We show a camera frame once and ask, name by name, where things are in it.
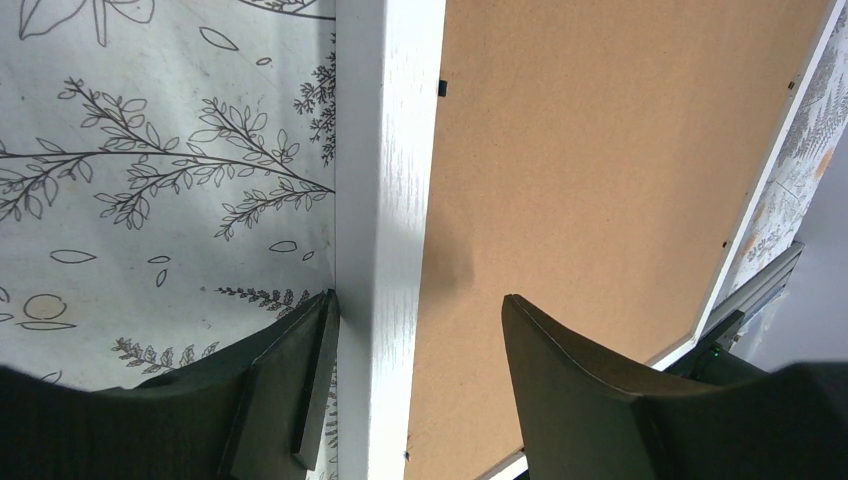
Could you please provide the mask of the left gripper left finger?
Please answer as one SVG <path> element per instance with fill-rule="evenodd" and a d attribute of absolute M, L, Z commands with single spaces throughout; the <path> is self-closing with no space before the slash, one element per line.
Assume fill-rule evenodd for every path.
<path fill-rule="evenodd" d="M 5 479 L 303 479 L 318 463 L 337 296 L 132 389 L 1 370 Z"/>

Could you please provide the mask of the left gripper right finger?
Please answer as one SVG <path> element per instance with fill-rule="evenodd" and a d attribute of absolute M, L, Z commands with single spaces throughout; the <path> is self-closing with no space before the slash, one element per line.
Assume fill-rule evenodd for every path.
<path fill-rule="evenodd" d="M 631 360 L 516 294 L 501 318 L 533 479 L 847 475 L 843 362 L 715 385 Z"/>

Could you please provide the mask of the brown backing board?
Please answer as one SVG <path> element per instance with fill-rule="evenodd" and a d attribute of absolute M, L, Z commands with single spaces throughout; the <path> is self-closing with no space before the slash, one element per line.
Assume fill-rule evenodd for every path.
<path fill-rule="evenodd" d="M 522 444 L 517 293 L 647 362 L 689 338 L 839 1 L 450 1 L 405 475 Z"/>

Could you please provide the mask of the white picture frame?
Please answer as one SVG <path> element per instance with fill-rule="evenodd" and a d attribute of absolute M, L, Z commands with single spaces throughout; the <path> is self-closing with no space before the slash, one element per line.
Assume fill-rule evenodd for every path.
<path fill-rule="evenodd" d="M 341 1 L 337 15 L 336 290 L 339 475 L 405 475 L 424 247 L 450 1 Z M 839 14 L 796 84 L 732 246 L 687 340 L 643 362 L 666 366 L 705 326 L 768 169 Z"/>

